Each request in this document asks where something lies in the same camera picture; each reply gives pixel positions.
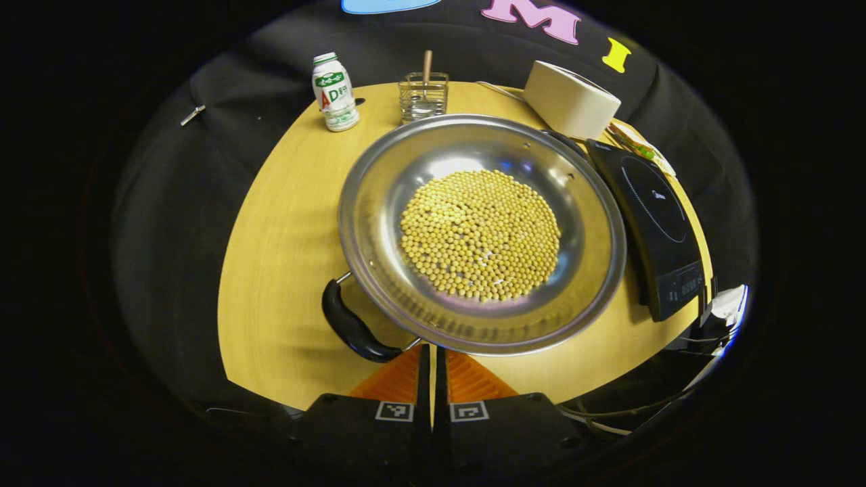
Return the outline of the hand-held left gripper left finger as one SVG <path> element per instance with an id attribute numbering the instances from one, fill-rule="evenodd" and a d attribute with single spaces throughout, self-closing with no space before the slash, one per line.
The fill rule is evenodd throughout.
<path id="1" fill-rule="evenodd" d="M 431 435 L 430 371 L 430 346 L 414 346 L 349 394 L 322 394 L 291 446 L 321 469 L 411 469 Z"/>

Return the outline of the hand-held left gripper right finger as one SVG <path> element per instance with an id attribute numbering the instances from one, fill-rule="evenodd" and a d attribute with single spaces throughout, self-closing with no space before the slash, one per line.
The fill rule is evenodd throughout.
<path id="1" fill-rule="evenodd" d="M 448 469 L 551 469 L 591 441 L 539 392 L 519 394 L 476 358 L 436 349 L 435 451 Z"/>

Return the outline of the steel pot with black handles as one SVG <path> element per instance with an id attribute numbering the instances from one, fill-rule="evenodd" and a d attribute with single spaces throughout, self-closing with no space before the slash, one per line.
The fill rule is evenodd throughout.
<path id="1" fill-rule="evenodd" d="M 415 191 L 458 170 L 500 170 L 538 192 L 556 219 L 553 273 L 529 295 L 471 302 L 426 281 L 400 246 Z M 626 231 L 610 190 L 575 142 L 492 115 L 449 114 L 394 129 L 350 169 L 338 200 L 348 274 L 396 326 L 480 356 L 547 350 L 602 317 L 624 280 Z"/>

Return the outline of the black induction cooktop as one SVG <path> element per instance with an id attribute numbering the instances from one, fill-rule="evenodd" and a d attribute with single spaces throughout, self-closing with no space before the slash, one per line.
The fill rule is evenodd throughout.
<path id="1" fill-rule="evenodd" d="M 638 302 L 656 323 L 668 320 L 705 292 L 701 250 L 683 203 L 649 158 L 594 139 L 585 148 L 624 219 Z"/>

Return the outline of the pile of yellow soybeans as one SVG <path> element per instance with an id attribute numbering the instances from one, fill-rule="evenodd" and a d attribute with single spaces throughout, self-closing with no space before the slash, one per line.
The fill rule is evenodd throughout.
<path id="1" fill-rule="evenodd" d="M 553 276 L 560 226 L 544 197 L 500 170 L 458 170 L 415 190 L 398 220 L 409 266 L 438 293 L 513 301 Z"/>

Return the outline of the white crumpled sheet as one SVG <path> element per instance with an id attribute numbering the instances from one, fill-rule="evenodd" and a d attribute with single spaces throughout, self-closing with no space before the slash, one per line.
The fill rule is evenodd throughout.
<path id="1" fill-rule="evenodd" d="M 717 342 L 714 351 L 711 352 L 712 356 L 723 355 L 727 345 L 738 335 L 746 315 L 749 293 L 750 287 L 746 284 L 739 285 L 735 289 L 721 291 L 709 302 L 708 309 L 703 312 L 701 317 L 702 329 L 705 329 L 710 318 L 722 320 L 725 323 L 724 335 L 718 339 L 710 340 Z"/>

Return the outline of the sandwich with lettuce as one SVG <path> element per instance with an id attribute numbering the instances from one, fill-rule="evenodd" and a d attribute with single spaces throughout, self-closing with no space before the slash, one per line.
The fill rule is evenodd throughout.
<path id="1" fill-rule="evenodd" d="M 647 141 L 646 138 L 643 138 L 643 135 L 640 135 L 633 126 L 621 120 L 613 119 L 608 125 L 608 130 L 620 145 L 628 147 L 631 151 L 636 152 L 636 154 L 653 161 L 665 175 L 677 178 L 675 169 L 669 164 L 667 158 L 662 155 L 662 152 L 655 145 Z"/>

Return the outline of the white toaster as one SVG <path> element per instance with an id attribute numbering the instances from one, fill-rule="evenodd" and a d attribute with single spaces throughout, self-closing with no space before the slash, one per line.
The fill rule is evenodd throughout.
<path id="1" fill-rule="evenodd" d="M 541 60 L 533 62 L 522 97 L 547 126 L 575 139 L 599 139 L 621 106 L 593 81 Z"/>

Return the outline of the white drink bottle green label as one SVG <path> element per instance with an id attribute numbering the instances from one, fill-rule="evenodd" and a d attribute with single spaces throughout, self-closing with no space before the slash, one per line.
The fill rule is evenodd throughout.
<path id="1" fill-rule="evenodd" d="M 359 123 L 352 83 L 336 53 L 323 53 L 313 58 L 312 86 L 329 130 L 343 132 Z"/>

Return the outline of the wooden-handled spoon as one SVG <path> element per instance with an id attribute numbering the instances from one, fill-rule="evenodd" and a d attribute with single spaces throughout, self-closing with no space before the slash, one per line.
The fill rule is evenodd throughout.
<path id="1" fill-rule="evenodd" d="M 423 60 L 423 70 L 421 71 L 421 85 L 423 86 L 423 90 L 421 90 L 421 103 L 420 108 L 421 111 L 429 115 L 435 111 L 435 104 L 430 101 L 429 96 L 429 83 L 430 83 L 430 75 L 431 75 L 431 61 L 432 61 L 432 50 L 425 50 L 424 52 L 424 60 Z"/>

